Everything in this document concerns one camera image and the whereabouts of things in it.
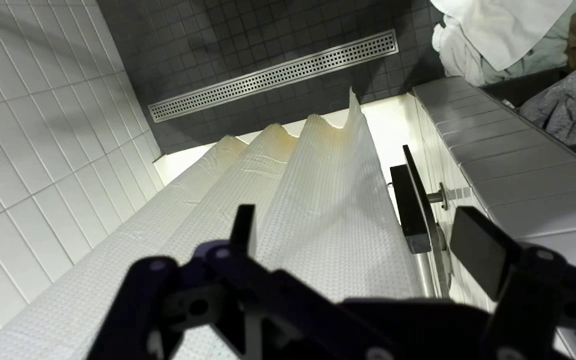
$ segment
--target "shower floor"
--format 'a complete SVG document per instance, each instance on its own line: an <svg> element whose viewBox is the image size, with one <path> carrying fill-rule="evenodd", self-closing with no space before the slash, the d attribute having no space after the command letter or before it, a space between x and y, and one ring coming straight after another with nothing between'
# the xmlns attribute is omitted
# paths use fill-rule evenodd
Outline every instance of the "shower floor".
<svg viewBox="0 0 576 360"><path fill-rule="evenodd" d="M126 71L147 104L393 28L399 51L232 104L154 124L163 153L271 122L401 93L442 76L429 0L97 0Z"/></svg>

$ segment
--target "drain grate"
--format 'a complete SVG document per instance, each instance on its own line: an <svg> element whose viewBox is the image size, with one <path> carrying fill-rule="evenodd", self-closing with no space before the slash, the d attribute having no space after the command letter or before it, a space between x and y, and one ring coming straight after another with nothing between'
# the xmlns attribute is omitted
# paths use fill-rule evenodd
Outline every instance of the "drain grate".
<svg viewBox="0 0 576 360"><path fill-rule="evenodd" d="M206 88L177 93L162 102L149 104L147 108L154 122L166 122L177 115L248 97L251 93L270 92L273 88L289 86L350 66L358 66L396 51L398 45L393 30L385 30L289 62L261 67L257 71L250 71L224 82L216 82Z"/></svg>

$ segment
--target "white towel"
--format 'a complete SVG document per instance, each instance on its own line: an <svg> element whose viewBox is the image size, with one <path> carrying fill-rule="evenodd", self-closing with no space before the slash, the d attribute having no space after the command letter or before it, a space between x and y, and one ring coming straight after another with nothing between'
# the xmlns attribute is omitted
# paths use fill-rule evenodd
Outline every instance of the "white towel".
<svg viewBox="0 0 576 360"><path fill-rule="evenodd" d="M461 25L454 18L443 18L445 25L433 25L431 48L439 54L445 76L461 76L473 86L482 86L484 71L480 51L467 42Z"/></svg>
<svg viewBox="0 0 576 360"><path fill-rule="evenodd" d="M504 69L534 48L571 0L431 0L461 23L472 45Z"/></svg>

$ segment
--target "gray fabric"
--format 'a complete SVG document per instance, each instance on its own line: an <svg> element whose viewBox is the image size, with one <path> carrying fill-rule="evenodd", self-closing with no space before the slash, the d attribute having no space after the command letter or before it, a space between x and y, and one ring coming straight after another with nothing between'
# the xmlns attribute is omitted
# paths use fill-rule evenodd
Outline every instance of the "gray fabric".
<svg viewBox="0 0 576 360"><path fill-rule="evenodd" d="M576 144L576 71L529 97L519 114L554 137Z"/></svg>

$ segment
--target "screw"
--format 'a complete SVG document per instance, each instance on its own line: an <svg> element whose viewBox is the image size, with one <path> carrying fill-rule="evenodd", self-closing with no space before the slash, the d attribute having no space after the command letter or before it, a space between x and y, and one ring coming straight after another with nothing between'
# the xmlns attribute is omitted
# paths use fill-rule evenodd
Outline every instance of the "screw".
<svg viewBox="0 0 576 360"><path fill-rule="evenodd" d="M367 347L365 360L393 360L385 347Z"/></svg>
<svg viewBox="0 0 576 360"><path fill-rule="evenodd" d="M502 346L495 349L495 360L523 360L521 351L510 347L510 346Z"/></svg>

